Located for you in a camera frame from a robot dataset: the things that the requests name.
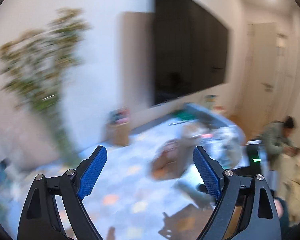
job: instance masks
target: blue gripper pad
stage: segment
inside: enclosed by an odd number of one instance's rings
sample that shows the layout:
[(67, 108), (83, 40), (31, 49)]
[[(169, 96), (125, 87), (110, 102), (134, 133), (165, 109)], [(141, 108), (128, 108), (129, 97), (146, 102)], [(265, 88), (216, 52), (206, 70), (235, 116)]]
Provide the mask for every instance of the blue gripper pad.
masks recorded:
[(224, 184), (222, 175), (223, 168), (217, 161), (212, 160), (201, 146), (194, 149), (193, 161), (209, 195), (213, 196), (216, 200), (219, 200), (222, 192), (221, 187), (223, 187)]
[(91, 191), (103, 169), (103, 166), (106, 164), (106, 160), (107, 150), (102, 146), (80, 179), (80, 189), (77, 194), (80, 200), (83, 200), (84, 197), (91, 194)]

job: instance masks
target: brown container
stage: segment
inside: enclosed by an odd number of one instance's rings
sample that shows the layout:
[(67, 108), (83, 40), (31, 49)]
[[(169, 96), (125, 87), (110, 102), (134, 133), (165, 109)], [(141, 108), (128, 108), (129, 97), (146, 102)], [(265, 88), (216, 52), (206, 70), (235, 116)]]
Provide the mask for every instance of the brown container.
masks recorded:
[(114, 145), (127, 146), (129, 144), (130, 123), (110, 124), (111, 140)]

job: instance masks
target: wall-mounted television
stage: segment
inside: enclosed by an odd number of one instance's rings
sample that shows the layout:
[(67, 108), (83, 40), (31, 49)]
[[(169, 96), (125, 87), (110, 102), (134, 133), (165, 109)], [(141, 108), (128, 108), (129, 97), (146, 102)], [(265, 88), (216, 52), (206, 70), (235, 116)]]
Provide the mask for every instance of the wall-mounted television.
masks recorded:
[(225, 81), (229, 30), (193, 0), (155, 0), (154, 105)]

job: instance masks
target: door handle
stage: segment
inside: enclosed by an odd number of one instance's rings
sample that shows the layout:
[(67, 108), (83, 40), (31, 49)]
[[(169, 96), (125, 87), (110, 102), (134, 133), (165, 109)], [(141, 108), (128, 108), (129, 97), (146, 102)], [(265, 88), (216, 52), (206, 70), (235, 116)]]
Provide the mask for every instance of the door handle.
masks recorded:
[(273, 89), (273, 85), (270, 85), (268, 83), (261, 83), (261, 84), (263, 84), (266, 87), (266, 89)]

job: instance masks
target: gray jacket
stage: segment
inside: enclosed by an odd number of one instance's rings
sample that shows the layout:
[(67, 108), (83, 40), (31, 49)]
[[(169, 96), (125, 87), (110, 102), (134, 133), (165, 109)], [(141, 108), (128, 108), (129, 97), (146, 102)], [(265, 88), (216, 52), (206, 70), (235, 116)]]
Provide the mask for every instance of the gray jacket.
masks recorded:
[(283, 152), (284, 146), (294, 147), (293, 142), (289, 138), (283, 137), (282, 128), (282, 122), (271, 122), (264, 127), (261, 134), (262, 144), (266, 149), (270, 168), (274, 167), (274, 163)]

